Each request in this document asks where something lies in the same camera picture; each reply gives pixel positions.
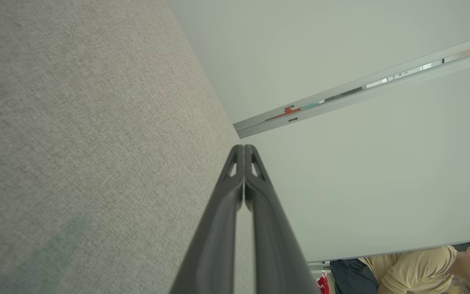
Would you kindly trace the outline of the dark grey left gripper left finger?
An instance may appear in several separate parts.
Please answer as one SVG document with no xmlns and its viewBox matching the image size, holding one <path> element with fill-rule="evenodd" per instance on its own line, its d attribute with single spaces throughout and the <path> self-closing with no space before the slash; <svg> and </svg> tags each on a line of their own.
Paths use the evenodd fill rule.
<svg viewBox="0 0 470 294">
<path fill-rule="evenodd" d="M 234 292 L 237 211 L 243 201 L 243 146 L 235 145 L 222 168 L 172 285 L 172 294 Z"/>
</svg>

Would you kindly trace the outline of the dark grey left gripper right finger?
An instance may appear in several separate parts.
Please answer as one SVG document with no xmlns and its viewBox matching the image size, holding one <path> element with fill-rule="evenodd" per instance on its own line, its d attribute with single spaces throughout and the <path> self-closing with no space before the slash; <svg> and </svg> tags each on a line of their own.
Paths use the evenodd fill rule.
<svg viewBox="0 0 470 294">
<path fill-rule="evenodd" d="M 253 214 L 258 294 L 318 294 L 302 250 L 253 145 L 244 147 L 245 202 Z"/>
</svg>

